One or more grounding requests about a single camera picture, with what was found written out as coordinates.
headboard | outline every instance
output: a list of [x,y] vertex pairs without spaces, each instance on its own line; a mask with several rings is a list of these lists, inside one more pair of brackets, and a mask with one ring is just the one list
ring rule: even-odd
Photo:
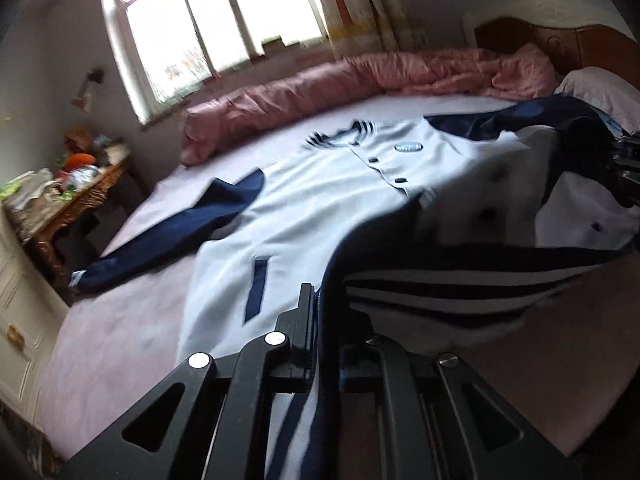
[[640,46],[606,25],[543,27],[517,18],[497,18],[476,27],[475,34],[478,47],[512,54],[526,43],[535,43],[563,75],[597,66],[640,90]]

gold handle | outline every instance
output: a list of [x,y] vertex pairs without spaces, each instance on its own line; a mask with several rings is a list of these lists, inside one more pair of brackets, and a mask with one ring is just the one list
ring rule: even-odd
[[9,343],[14,345],[20,352],[22,351],[24,348],[24,336],[15,326],[9,325],[6,331],[6,338],[9,340]]

pillow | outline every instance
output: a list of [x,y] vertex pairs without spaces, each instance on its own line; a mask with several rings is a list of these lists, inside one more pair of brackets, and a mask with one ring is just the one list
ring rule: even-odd
[[560,92],[599,108],[628,132],[640,130],[640,90],[608,70],[590,66],[569,72],[556,89]]

white cabinet door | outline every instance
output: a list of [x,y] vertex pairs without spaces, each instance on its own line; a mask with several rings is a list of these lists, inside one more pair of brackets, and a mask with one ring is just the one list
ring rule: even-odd
[[0,212],[0,399],[30,424],[66,305],[37,273]]

bed sheet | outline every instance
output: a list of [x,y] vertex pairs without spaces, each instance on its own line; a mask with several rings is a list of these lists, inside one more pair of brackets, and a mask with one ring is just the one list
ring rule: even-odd
[[[509,106],[485,97],[379,96],[271,132],[197,168],[177,168],[128,219],[106,252],[198,199],[293,152],[313,131],[354,119],[393,121]],[[73,456],[171,371],[194,255],[76,303],[44,372],[39,417],[53,448]],[[487,380],[565,453],[606,416],[640,362],[634,306],[638,256],[595,273],[515,335],[466,350]]]

